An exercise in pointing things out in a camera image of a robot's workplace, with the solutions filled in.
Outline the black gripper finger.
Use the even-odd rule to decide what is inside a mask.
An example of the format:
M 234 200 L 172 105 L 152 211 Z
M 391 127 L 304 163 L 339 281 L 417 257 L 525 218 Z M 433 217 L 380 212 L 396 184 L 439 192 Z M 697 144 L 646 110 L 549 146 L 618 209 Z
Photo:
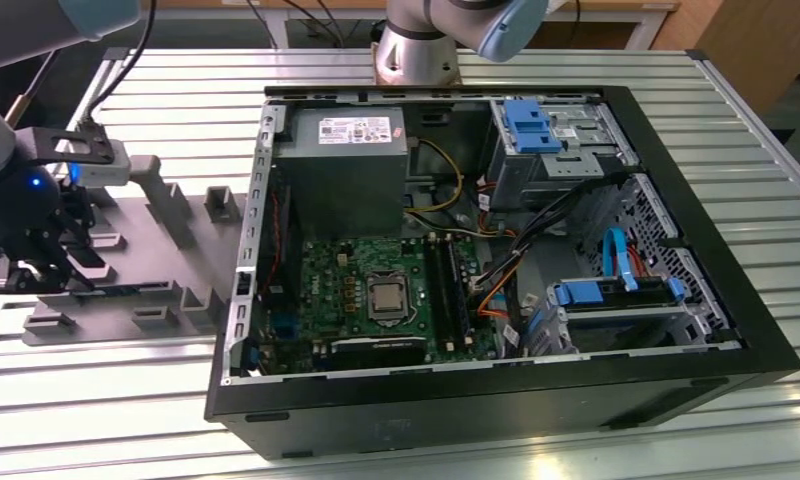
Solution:
M 87 189 L 78 184 L 60 184 L 59 192 L 62 201 L 58 213 L 58 223 L 62 227 L 59 245 L 63 248 L 63 255 L 58 261 L 60 282 L 68 291 L 90 292 L 95 289 L 95 284 L 71 262 L 71 258 L 84 268 L 98 267 L 98 253 L 94 250 L 90 234 L 96 225 L 92 202 Z
M 59 269 L 35 273 L 7 257 L 0 258 L 0 295 L 56 294 L 66 290 L 70 277 Z

